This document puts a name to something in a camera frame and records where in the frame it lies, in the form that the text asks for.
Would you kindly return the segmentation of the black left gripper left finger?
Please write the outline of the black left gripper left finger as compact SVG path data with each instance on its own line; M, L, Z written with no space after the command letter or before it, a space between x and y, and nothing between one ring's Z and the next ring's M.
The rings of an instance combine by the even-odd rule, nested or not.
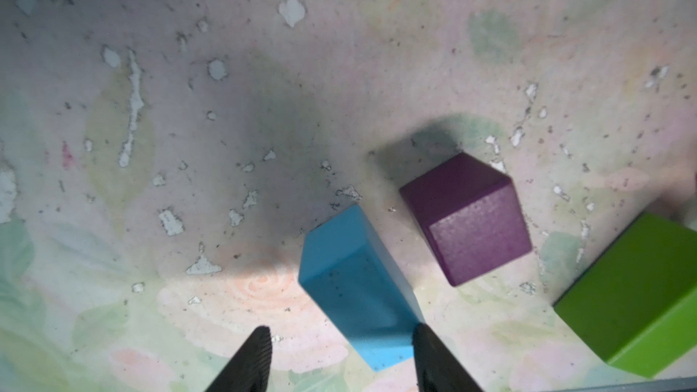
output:
M270 381L272 335L257 327L233 355L206 392L265 392Z

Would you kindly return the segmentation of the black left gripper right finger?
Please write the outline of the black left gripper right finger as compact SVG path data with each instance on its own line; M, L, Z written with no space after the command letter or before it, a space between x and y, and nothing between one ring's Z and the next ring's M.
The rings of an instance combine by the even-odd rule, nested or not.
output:
M412 344L420 392L483 391L426 323L417 324Z

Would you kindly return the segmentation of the light blue block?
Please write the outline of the light blue block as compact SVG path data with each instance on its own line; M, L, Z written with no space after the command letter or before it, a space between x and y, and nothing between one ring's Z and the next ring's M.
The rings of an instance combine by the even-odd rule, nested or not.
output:
M373 371L414 357L419 303L358 205L306 236L298 281Z

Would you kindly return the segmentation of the purple cube block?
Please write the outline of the purple cube block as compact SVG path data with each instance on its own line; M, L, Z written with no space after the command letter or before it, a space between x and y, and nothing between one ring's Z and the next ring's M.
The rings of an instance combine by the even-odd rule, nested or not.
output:
M399 192L453 287L533 250L513 180L469 154L461 152Z

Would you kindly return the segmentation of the green block lower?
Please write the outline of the green block lower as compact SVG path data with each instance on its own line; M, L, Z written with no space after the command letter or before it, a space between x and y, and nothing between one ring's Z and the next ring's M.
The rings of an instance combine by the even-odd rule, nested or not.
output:
M602 361L654 377L696 345L696 232L639 215L555 303Z

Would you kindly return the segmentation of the floral table mat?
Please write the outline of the floral table mat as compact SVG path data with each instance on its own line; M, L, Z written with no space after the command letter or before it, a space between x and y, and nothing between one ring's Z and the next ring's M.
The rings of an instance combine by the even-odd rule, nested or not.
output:
M464 152L530 254L451 286L399 189ZM553 303L642 211L696 223L696 0L1 0L1 388L414 391L299 286L357 204L487 391L621 385Z

